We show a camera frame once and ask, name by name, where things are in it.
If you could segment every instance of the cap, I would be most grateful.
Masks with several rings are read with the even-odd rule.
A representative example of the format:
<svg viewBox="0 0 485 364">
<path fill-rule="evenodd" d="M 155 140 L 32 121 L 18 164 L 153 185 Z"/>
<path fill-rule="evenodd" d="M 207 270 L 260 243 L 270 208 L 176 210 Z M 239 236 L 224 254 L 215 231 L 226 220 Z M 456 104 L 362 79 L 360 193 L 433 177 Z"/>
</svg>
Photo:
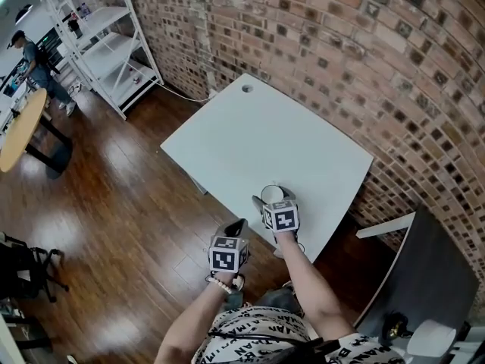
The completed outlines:
<svg viewBox="0 0 485 364">
<path fill-rule="evenodd" d="M 13 47 L 16 41 L 18 41 L 20 38 L 25 38 L 25 32 L 24 31 L 17 31 L 13 36 L 12 40 L 10 42 L 10 45 L 8 47 Z"/>
</svg>

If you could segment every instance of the wall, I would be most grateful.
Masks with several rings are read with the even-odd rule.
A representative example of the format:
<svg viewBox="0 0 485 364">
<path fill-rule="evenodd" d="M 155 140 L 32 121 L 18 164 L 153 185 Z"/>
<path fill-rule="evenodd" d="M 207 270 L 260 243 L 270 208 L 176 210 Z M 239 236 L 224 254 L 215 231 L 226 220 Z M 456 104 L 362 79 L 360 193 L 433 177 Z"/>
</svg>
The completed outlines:
<svg viewBox="0 0 485 364">
<path fill-rule="evenodd" d="M 30 13 L 16 26 L 15 17 L 19 10 L 27 4 L 33 5 Z M 6 0 L 2 8 L 8 8 L 6 17 L 0 19 L 0 76 L 8 75 L 22 59 L 22 51 L 7 49 L 11 37 L 22 30 L 34 42 L 38 42 L 52 28 L 51 18 L 39 0 Z"/>
<path fill-rule="evenodd" d="M 480 310 L 485 0 L 133 3 L 168 82 L 201 99 L 248 72 L 371 152 L 351 213 L 369 225 L 428 206 L 482 282 Z"/>
</svg>

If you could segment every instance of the round wooden table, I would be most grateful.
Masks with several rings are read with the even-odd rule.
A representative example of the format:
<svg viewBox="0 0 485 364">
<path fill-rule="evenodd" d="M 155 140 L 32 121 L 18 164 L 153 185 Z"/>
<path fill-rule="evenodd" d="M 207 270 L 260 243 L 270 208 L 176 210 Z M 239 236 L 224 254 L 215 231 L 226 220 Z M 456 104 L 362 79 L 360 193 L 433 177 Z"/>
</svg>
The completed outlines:
<svg viewBox="0 0 485 364">
<path fill-rule="evenodd" d="M 24 150 L 42 163 L 45 163 L 57 175 L 60 175 L 67 167 L 70 152 L 72 151 L 72 142 L 68 137 L 54 128 L 49 120 L 42 116 L 46 99 L 47 91 L 45 89 L 39 89 L 27 98 L 27 104 L 20 111 L 20 114 L 17 117 L 14 115 L 14 120 L 12 120 L 7 130 L 5 141 L 0 151 L 0 170 L 3 172 L 10 171 L 15 166 Z M 32 135 L 36 131 L 39 123 L 63 143 L 62 155 L 49 157 L 30 144 L 30 139 L 32 139 Z M 58 160 L 56 156 L 61 157 L 63 160 Z"/>
</svg>

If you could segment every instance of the white shelving unit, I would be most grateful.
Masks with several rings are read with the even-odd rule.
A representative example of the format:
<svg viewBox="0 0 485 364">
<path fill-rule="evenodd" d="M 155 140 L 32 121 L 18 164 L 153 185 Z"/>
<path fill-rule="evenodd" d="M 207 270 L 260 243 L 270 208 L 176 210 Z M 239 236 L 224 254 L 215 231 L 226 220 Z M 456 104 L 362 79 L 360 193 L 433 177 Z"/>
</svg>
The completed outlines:
<svg viewBox="0 0 485 364">
<path fill-rule="evenodd" d="M 79 19 L 77 22 L 83 33 L 79 39 L 69 31 L 67 22 L 63 22 L 66 12 L 78 14 L 73 0 L 41 1 L 46 3 L 76 72 L 122 118 L 127 118 L 125 112 L 152 86 L 163 84 L 131 0 L 124 0 L 124 6 L 101 7 Z M 129 17 L 133 23 L 131 37 L 111 30 L 124 17 Z M 132 56 L 140 49 L 145 52 L 148 65 Z"/>
</svg>

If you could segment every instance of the jeans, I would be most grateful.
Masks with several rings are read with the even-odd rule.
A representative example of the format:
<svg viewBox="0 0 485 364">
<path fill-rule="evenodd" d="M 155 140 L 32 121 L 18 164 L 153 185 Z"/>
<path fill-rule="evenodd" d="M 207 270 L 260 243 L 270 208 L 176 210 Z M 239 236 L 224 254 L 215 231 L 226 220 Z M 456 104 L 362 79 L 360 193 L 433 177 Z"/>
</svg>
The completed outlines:
<svg viewBox="0 0 485 364">
<path fill-rule="evenodd" d="M 235 310 L 243 306 L 243 292 L 238 291 L 228 295 L 225 302 L 222 304 L 219 312 L 227 312 Z M 278 290 L 269 290 L 254 306 L 276 307 L 278 309 L 285 309 L 293 314 L 301 314 L 302 308 L 298 301 L 293 296 L 293 292 L 289 288 L 280 288 Z"/>
<path fill-rule="evenodd" d="M 72 101 L 72 98 L 69 96 L 67 90 L 54 79 L 50 80 L 48 83 L 39 84 L 39 86 L 47 90 L 50 98 L 54 97 L 64 104 L 69 104 L 69 102 Z"/>
</svg>

